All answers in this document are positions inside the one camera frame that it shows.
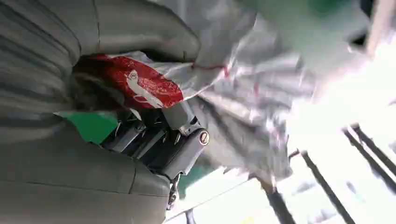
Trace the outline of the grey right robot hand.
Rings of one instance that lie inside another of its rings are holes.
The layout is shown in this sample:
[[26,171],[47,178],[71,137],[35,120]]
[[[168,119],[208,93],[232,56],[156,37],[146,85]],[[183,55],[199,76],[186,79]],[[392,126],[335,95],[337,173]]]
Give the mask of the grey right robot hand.
[[1,223],[161,224],[169,181],[84,141],[58,113],[75,110],[83,56],[141,50],[192,62],[199,48],[176,14],[147,0],[1,1]]

